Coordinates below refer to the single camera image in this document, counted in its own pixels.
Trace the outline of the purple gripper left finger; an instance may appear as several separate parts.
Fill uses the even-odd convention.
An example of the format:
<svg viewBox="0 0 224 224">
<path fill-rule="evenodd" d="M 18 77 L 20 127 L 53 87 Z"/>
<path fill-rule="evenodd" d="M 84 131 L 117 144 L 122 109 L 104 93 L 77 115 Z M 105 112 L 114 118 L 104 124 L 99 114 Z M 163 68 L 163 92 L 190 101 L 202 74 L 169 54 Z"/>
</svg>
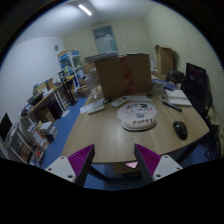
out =
<svg viewBox="0 0 224 224">
<path fill-rule="evenodd" d="M 46 171 L 79 186 L 83 186 L 94 155 L 95 147 L 91 144 L 68 157 L 60 156 L 46 168 Z"/>
</svg>

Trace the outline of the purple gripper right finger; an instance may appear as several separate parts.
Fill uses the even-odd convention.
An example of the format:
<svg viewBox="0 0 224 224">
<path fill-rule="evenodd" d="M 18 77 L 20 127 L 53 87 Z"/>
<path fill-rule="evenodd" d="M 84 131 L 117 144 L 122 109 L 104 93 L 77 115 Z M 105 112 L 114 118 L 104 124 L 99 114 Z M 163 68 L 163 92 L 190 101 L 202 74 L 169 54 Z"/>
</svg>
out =
<svg viewBox="0 0 224 224">
<path fill-rule="evenodd" d="M 139 144 L 134 146 L 134 155 L 146 182 L 160 180 L 182 169 L 169 155 L 158 155 Z"/>
</svg>

